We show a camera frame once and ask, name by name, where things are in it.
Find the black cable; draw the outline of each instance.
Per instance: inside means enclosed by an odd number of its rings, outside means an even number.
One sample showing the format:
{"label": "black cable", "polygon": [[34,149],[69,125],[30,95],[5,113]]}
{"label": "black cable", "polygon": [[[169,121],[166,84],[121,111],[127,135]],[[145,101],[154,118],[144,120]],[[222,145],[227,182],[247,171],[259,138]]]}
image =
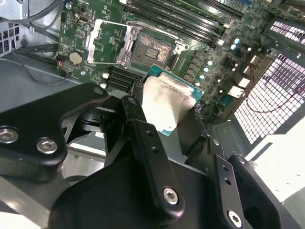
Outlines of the black cable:
{"label": "black cable", "polygon": [[63,9],[63,3],[61,4],[61,6],[59,7],[58,11],[57,11],[57,14],[55,16],[55,18],[53,19],[53,21],[50,23],[50,25],[42,28],[42,27],[39,27],[38,25],[34,25],[33,23],[30,22],[30,25],[35,28],[35,29],[42,29],[42,30],[48,30],[50,28],[53,27],[53,25],[56,23],[57,19],[60,17],[61,15],[61,12],[62,12],[62,9]]}
{"label": "black cable", "polygon": [[53,59],[45,58],[43,56],[32,55],[31,53],[27,53],[27,52],[21,52],[21,53],[18,53],[18,55],[25,56],[25,57],[34,59],[36,61],[40,61],[40,62],[49,64],[49,65],[52,65],[54,67],[57,67],[57,61],[53,60]]}
{"label": "black cable", "polygon": [[15,52],[16,54],[20,53],[37,53],[37,52],[58,52],[58,49],[35,49],[35,50],[30,50],[30,51],[19,51]]}
{"label": "black cable", "polygon": [[42,85],[57,85],[60,84],[62,82],[64,82],[68,77],[69,74],[66,73],[65,77],[63,79],[61,79],[60,81],[54,82],[54,83],[45,83],[45,82],[41,82],[39,80],[36,80],[35,77],[32,76],[32,74],[30,73],[30,71],[28,70],[28,68],[24,65],[23,61],[21,60],[21,58],[19,58],[19,56],[15,53],[15,51],[12,49],[11,53],[16,57],[16,59],[19,61],[19,63],[21,64],[21,66],[24,68],[24,70],[27,72],[27,74],[29,75],[29,77],[38,84],[42,84]]}
{"label": "black cable", "polygon": [[11,24],[25,24],[29,22],[36,21],[40,18],[43,18],[47,16],[49,13],[51,13],[59,4],[61,3],[61,0],[55,0],[50,6],[45,8],[44,10],[40,11],[39,13],[29,16],[26,19],[20,19],[20,20],[10,20],[4,17],[1,17],[3,21],[11,23]]}
{"label": "black cable", "polygon": [[58,52],[58,44],[37,45],[15,50],[16,54],[31,52]]}

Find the screw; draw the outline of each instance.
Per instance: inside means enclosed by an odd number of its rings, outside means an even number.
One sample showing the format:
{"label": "screw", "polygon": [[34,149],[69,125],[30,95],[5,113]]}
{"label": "screw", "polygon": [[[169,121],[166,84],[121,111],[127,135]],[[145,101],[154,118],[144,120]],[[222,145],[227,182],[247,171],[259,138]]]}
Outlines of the screw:
{"label": "screw", "polygon": [[66,5],[65,5],[66,9],[67,10],[71,10],[72,9],[72,4],[71,2],[67,2]]}
{"label": "screw", "polygon": [[133,31],[132,31],[132,33],[133,33],[133,34],[138,34],[138,33],[139,33],[139,31],[137,31],[137,30],[133,30]]}
{"label": "screw", "polygon": [[30,31],[30,33],[34,33],[35,32],[35,28],[33,26],[30,26],[29,27],[29,31]]}
{"label": "screw", "polygon": [[217,146],[220,145],[219,141],[217,141],[216,139],[213,139],[213,142],[214,142],[214,144],[217,145]]}
{"label": "screw", "polygon": [[57,144],[52,139],[44,138],[37,142],[36,148],[44,154],[52,154],[57,150]]}
{"label": "screw", "polygon": [[177,193],[169,187],[166,187],[163,190],[163,196],[164,196],[165,200],[171,205],[175,205],[178,203]]}
{"label": "screw", "polygon": [[244,159],[242,158],[242,157],[238,157],[238,160],[242,163],[242,164],[245,164],[245,161],[244,161]]}
{"label": "screw", "polygon": [[94,92],[97,93],[97,94],[103,94],[103,91],[98,87],[94,89]]}
{"label": "screw", "polygon": [[138,104],[138,102],[134,98],[131,98],[131,97],[128,98],[128,101],[134,105]]}
{"label": "screw", "polygon": [[19,134],[16,130],[10,128],[0,129],[0,143],[10,144],[19,138]]}
{"label": "screw", "polygon": [[242,227],[242,221],[239,218],[239,216],[233,212],[233,211],[228,211],[228,217],[230,219],[230,221],[237,227],[237,228],[241,228]]}

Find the black metal bracket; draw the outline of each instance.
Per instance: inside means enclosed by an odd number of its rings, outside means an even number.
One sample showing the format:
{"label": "black metal bracket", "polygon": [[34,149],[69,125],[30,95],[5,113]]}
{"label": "black metal bracket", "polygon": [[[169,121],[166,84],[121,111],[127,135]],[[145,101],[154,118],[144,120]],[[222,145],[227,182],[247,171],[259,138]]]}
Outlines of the black metal bracket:
{"label": "black metal bracket", "polygon": [[8,139],[14,135],[14,142],[0,143],[0,174],[34,181],[54,178],[77,117],[107,98],[104,89],[86,83],[1,113],[0,129],[8,130]]}
{"label": "black metal bracket", "polygon": [[[148,198],[152,202],[147,207],[150,214],[153,214],[162,225],[173,224],[182,216],[185,202],[157,130],[154,125],[146,122],[140,102],[131,96],[124,96],[117,110],[122,110],[125,115],[121,121],[114,122],[122,123],[123,127],[118,128],[114,125],[106,132],[105,165],[108,166],[118,158],[126,156],[126,149],[133,153],[145,174],[142,179],[146,180],[145,183],[149,187]],[[166,201],[166,188],[175,192],[177,203]]]}
{"label": "black metal bracket", "polygon": [[188,156],[187,164],[204,171],[209,177],[210,207],[213,209],[211,218],[214,225],[219,228],[246,228],[234,171],[232,165],[225,160],[220,142],[207,134],[194,110],[189,112],[177,129],[181,147]]}
{"label": "black metal bracket", "polygon": [[[186,228],[190,223],[193,228],[299,228],[243,158],[225,160],[222,145],[206,133],[194,110],[177,129],[187,163],[206,176],[168,160],[139,100],[82,84],[0,114],[0,175],[52,180],[66,157],[66,144],[103,132],[106,168],[62,193],[50,228],[108,225],[108,217],[120,228]],[[124,204],[114,203],[116,198]],[[111,216],[118,208],[123,222]],[[133,227],[129,214],[139,227]]]}

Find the gray cable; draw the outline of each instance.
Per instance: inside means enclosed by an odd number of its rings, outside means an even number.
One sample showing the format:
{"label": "gray cable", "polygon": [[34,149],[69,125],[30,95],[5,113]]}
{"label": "gray cable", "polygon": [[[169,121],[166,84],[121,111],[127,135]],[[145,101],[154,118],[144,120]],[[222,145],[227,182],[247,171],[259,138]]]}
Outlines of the gray cable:
{"label": "gray cable", "polygon": [[19,58],[19,56],[15,53],[15,51],[12,49],[11,50],[11,53],[17,58],[17,60],[19,61],[19,63],[21,64],[21,66],[24,68],[24,70],[26,71],[26,73],[29,75],[29,77],[35,82],[35,83],[38,83],[38,84],[42,84],[42,85],[57,85],[57,84],[60,84],[62,82],[64,82],[68,77],[69,77],[69,74],[67,73],[66,76],[57,81],[57,82],[54,82],[54,83],[45,83],[45,82],[41,82],[39,80],[36,80],[35,77],[32,76],[32,74],[30,73],[30,71],[28,70],[28,68],[24,65],[23,61],[21,60],[21,58]]}
{"label": "gray cable", "polygon": [[53,19],[53,21],[50,23],[50,25],[42,28],[42,27],[39,27],[38,25],[34,25],[33,23],[30,22],[30,25],[35,28],[35,29],[42,29],[42,30],[48,30],[50,28],[53,27],[53,25],[56,23],[57,19],[60,17],[61,15],[61,12],[62,12],[62,9],[63,9],[63,3],[61,4],[61,6],[59,7],[58,11],[57,11],[57,14],[55,16],[55,18]]}
{"label": "gray cable", "polygon": [[61,3],[61,0],[55,0],[50,6],[45,8],[44,10],[40,11],[39,13],[30,16],[26,19],[20,19],[20,20],[10,20],[4,17],[1,17],[3,21],[11,23],[11,24],[25,24],[29,22],[36,21],[40,18],[43,18],[47,16],[49,13],[51,13],[59,4]]}

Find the ram slot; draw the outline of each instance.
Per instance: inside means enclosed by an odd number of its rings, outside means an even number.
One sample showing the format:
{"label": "ram slot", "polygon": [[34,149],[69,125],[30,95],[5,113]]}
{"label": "ram slot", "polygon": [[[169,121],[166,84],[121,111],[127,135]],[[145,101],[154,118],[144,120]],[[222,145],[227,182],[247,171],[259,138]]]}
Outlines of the ram slot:
{"label": "ram slot", "polygon": [[208,44],[212,47],[215,46],[215,42],[213,39],[210,39],[209,37],[206,37],[206,36],[203,36],[202,34],[200,33],[197,33],[193,30],[190,30],[188,29],[187,27],[179,24],[179,23],[176,23],[176,22],[173,22],[172,20],[169,20],[165,17],[162,17],[162,16],[159,16],[159,15],[154,15],[152,14],[152,12],[150,10],[147,10],[145,8],[142,8],[142,7],[136,7],[136,6],[133,6],[133,5],[128,5],[127,6],[128,10],[135,14],[135,15],[139,15],[143,18],[146,18],[148,21],[153,21],[157,24],[160,24],[164,27],[167,27],[167,28],[170,28],[180,34],[184,34],[194,40],[197,40],[199,42],[202,42],[202,43],[205,43],[205,44]]}
{"label": "ram slot", "polygon": [[204,2],[206,5],[212,6],[215,9],[229,14],[237,19],[241,19],[244,16],[243,13],[214,0],[200,0],[200,2]]}
{"label": "ram slot", "polygon": [[179,5],[175,5],[166,0],[148,0],[158,6],[161,6],[167,10],[174,12],[175,14],[185,17],[189,20],[192,20],[195,23],[200,24],[210,30],[213,30],[215,33],[222,35],[224,33],[225,27],[222,26],[222,21],[215,22],[213,20],[204,18],[202,15],[199,15],[195,12],[187,10]]}
{"label": "ram slot", "polygon": [[184,27],[188,27],[189,29],[202,34],[202,36],[209,37],[212,40],[215,39],[217,36],[219,36],[216,32],[214,32],[211,29],[201,26],[187,18],[181,17],[180,15],[174,14],[171,11],[168,11],[163,7],[159,7],[157,5],[154,5],[153,3],[149,3],[148,1],[133,0],[133,3],[135,6],[143,7],[147,10],[150,10],[150,11],[156,13],[157,15],[163,15],[168,20],[172,20],[176,23],[181,24]]}

